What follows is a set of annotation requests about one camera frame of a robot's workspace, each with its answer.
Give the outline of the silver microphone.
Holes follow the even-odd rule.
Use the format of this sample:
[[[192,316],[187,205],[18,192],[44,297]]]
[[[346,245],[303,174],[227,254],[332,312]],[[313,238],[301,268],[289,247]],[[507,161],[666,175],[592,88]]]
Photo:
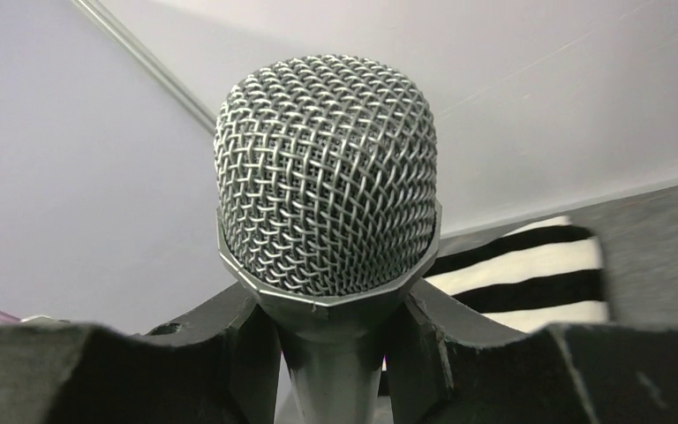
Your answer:
[[[417,85],[347,55],[263,66],[216,119],[222,261],[274,323],[306,423],[370,423],[382,327],[439,250],[437,137]]]

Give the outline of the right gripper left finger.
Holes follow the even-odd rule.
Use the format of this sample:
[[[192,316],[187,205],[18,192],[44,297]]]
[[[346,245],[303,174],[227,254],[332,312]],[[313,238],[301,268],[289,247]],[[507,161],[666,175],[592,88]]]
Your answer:
[[[0,325],[0,423],[270,423],[280,346],[232,285],[146,336]]]

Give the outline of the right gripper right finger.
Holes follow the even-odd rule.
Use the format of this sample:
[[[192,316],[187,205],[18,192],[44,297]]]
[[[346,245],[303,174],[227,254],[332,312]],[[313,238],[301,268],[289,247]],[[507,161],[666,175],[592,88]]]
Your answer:
[[[398,423],[678,423],[678,327],[523,333],[419,282],[384,335]]]

